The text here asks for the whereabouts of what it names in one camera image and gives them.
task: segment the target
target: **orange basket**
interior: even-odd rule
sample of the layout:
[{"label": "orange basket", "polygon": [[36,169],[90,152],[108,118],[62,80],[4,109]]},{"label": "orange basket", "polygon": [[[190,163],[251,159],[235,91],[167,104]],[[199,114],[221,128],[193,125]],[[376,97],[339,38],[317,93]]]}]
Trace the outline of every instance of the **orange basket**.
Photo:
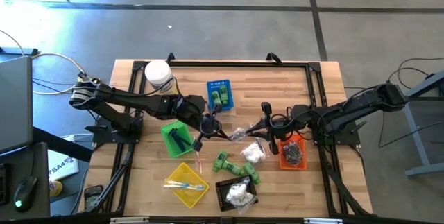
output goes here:
[{"label": "orange basket", "polygon": [[[285,160],[284,157],[284,146],[288,143],[295,142],[298,145],[300,152],[302,153],[302,161],[298,165],[292,165]],[[305,141],[302,137],[298,135],[293,135],[290,139],[286,141],[279,142],[279,167],[281,169],[307,169],[307,154],[305,153]]]}]

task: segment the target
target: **gray floor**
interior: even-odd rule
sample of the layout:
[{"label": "gray floor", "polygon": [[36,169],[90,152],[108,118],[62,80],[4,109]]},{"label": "gray floor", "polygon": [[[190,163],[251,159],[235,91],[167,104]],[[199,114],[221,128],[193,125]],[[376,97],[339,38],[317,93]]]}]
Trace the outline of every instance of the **gray floor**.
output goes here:
[{"label": "gray floor", "polygon": [[[70,1],[309,6],[309,0]],[[444,7],[443,0],[317,2],[325,7]],[[73,57],[89,74],[105,82],[109,81],[117,58],[166,58],[169,52],[174,52],[177,58],[263,60],[272,51],[283,60],[319,60],[310,12],[75,10],[45,9],[34,3],[3,7],[1,22],[8,23],[0,28],[16,37],[23,46]],[[320,19],[328,60],[339,61],[345,86],[367,87],[383,83],[407,58],[444,55],[444,14],[321,13]],[[0,44],[12,46],[14,43],[0,36]],[[444,61],[412,62],[409,66],[433,73],[443,69]],[[42,58],[35,61],[33,72],[36,78],[73,83],[77,71],[64,60]],[[405,71],[402,77],[408,85],[418,84],[423,79],[423,75],[415,71]],[[347,91],[348,95],[353,92],[355,90]],[[83,127],[92,123],[91,116],[70,108],[68,100],[68,95],[34,95],[35,125],[56,135],[86,132]],[[361,152],[374,212],[386,217],[442,222],[444,173],[405,178],[404,169],[420,165],[413,140],[406,138],[378,149],[381,114],[373,114],[367,120],[368,124],[360,130]],[[408,132],[404,121],[399,114],[386,114],[383,143]],[[436,149],[439,148],[444,146],[436,145]]]}]

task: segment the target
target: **green tray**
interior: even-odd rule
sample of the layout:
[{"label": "green tray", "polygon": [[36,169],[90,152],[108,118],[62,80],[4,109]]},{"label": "green tray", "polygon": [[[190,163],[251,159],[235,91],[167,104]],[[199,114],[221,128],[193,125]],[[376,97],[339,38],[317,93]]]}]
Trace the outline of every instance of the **green tray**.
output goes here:
[{"label": "green tray", "polygon": [[168,136],[169,132],[174,128],[178,129],[178,134],[183,139],[188,140],[190,144],[193,143],[193,138],[189,134],[188,127],[183,122],[175,121],[174,123],[162,126],[160,128],[160,133],[162,134],[162,138],[165,141],[166,149],[168,150],[169,157],[171,158],[180,157],[181,155],[193,150],[193,148],[190,145],[184,143],[183,146],[185,147],[185,151],[182,152],[177,143],[174,141],[174,139]]}]

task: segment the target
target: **white paper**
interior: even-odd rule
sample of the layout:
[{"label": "white paper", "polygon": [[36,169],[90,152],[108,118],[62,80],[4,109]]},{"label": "white paper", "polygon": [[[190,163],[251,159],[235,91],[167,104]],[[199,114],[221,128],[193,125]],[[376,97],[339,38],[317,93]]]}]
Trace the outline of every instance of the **white paper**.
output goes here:
[{"label": "white paper", "polygon": [[[65,137],[65,140],[74,141],[74,136]],[[48,150],[48,171],[50,180],[59,180],[78,173],[78,161],[67,155]]]}]

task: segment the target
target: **white jar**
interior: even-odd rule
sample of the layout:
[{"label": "white jar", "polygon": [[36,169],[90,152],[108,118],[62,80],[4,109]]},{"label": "white jar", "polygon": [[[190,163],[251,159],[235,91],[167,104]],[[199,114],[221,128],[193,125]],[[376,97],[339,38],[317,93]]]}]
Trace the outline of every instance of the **white jar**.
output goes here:
[{"label": "white jar", "polygon": [[[154,87],[154,89],[157,89],[173,77],[173,72],[171,72],[171,68],[169,67],[167,62],[163,60],[154,60],[146,65],[145,76],[148,82]],[[173,83],[174,79],[170,80],[168,84],[166,84],[162,89],[159,90],[159,93],[172,93]]]}]

